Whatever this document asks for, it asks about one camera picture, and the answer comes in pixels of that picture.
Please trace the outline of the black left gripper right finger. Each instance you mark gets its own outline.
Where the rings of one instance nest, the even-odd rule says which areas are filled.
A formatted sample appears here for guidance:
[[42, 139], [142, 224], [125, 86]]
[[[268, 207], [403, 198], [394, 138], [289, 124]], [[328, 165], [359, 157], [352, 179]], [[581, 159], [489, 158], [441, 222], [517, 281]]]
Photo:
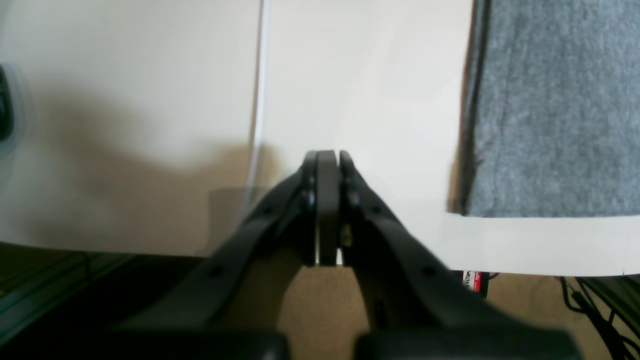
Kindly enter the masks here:
[[579, 360], [573, 338], [510, 317], [409, 233], [340, 151], [355, 271], [371, 323], [355, 360]]

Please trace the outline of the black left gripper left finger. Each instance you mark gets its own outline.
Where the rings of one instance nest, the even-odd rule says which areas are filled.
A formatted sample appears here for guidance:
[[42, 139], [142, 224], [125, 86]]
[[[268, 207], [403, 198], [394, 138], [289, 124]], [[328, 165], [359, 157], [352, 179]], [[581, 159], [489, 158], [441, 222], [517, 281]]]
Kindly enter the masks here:
[[316, 260], [318, 152], [256, 205], [223, 246], [142, 311], [82, 333], [67, 360], [288, 360], [282, 296]]

